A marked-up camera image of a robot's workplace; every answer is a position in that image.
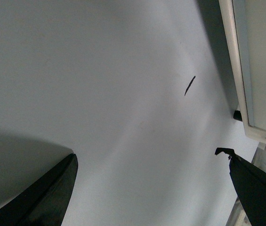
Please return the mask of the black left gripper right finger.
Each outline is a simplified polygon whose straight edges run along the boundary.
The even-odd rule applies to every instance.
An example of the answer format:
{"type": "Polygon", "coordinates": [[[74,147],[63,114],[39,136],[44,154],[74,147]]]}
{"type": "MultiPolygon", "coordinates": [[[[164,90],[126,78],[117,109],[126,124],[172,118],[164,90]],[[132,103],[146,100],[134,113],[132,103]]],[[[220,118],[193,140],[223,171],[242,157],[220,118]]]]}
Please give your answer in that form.
{"type": "Polygon", "coordinates": [[[234,149],[218,147],[215,155],[222,152],[228,154],[230,177],[251,225],[266,226],[266,173],[234,149]]]}

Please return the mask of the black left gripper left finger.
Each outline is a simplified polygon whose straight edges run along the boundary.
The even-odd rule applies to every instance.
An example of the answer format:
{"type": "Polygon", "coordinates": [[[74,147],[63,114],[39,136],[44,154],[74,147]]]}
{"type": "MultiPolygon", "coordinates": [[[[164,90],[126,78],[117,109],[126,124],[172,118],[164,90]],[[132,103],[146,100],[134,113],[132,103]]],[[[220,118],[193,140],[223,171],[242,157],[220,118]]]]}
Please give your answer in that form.
{"type": "Polygon", "coordinates": [[[77,156],[72,153],[0,208],[0,226],[60,226],[77,171],[77,156]]]}

